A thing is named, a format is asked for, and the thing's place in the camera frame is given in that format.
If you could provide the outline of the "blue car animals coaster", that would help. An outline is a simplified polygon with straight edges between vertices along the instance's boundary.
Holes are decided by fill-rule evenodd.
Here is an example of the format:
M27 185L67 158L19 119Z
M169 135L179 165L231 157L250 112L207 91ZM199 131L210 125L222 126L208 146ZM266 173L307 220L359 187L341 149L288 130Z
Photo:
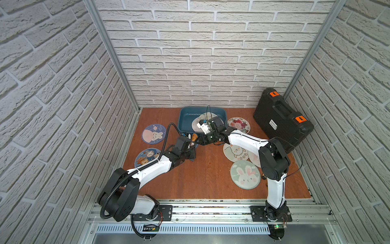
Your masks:
M155 159L157 159L160 155L161 151L157 148L148 148L143 150L138 154L135 159L134 166L139 167L144 164L147 164Z

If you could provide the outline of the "green bunny coaster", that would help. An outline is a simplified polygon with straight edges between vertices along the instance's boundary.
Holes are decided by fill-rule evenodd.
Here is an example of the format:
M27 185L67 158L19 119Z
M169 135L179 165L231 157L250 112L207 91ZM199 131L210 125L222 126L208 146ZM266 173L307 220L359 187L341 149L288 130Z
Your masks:
M244 190L254 189L261 182L259 169L250 161L240 160L233 163L230 175L233 183Z

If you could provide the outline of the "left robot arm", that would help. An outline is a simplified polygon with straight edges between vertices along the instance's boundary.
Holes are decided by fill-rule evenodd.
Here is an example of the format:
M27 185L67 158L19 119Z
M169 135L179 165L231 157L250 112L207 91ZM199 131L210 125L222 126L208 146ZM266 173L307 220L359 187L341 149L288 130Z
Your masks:
M143 215L149 220L155 219L159 202L149 195L139 195L139 190L159 175L195 157L195 143L188 137L180 136L174 146L151 162L131 170L115 170L97 198L101 206L100 218L113 218L120 222L129 215Z

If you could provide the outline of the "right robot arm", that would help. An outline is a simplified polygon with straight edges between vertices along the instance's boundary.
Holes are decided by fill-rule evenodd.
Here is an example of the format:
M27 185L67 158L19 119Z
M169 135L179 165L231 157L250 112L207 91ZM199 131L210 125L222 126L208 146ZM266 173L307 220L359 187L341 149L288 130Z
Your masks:
M199 120L197 127L202 130L202 135L196 140L197 144L208 145L223 142L258 154L262 173L268 184L264 216L271 222L286 223L289 210L285 199L285 179L290 160L279 140L260 139L236 128L226 127L219 117L213 117L208 121Z

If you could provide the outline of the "white alpaca coaster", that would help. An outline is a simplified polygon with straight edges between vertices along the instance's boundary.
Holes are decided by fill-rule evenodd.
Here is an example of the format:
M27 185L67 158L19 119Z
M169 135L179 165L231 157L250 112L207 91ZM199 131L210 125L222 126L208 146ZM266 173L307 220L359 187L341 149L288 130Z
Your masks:
M248 151L235 145L225 144L223 146L223 153L232 162L249 159Z

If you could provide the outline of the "blue denim bears coaster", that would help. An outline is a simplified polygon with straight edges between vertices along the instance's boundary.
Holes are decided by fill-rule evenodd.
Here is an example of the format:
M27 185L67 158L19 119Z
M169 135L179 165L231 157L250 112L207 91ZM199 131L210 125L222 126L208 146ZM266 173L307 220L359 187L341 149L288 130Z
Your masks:
M188 137L191 140L191 143L188 145L188 149L190 149L192 146L195 146L195 141L198 139L198 134L196 133L182 133L182 136Z

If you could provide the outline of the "purple bunny coaster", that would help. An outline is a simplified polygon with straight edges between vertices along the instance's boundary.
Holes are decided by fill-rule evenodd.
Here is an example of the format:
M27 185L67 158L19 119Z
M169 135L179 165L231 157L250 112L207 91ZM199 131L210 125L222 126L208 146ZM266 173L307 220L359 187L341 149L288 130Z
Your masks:
M147 144L158 144L164 140L166 131L163 125L153 124L143 130L141 138Z

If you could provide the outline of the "green tulip coaster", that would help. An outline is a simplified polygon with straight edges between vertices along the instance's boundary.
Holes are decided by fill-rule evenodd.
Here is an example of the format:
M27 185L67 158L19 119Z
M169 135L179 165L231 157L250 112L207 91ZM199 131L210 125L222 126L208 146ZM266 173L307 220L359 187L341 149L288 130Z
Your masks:
M211 119L211 118L213 118L215 116L216 116L216 114L211 113L211 112L206 112L206 113L201 114L200 116L198 116L197 118L195 118L192 121L192 130L195 133L202 133L203 131L197 126L198 122L199 121L204 121L206 119Z

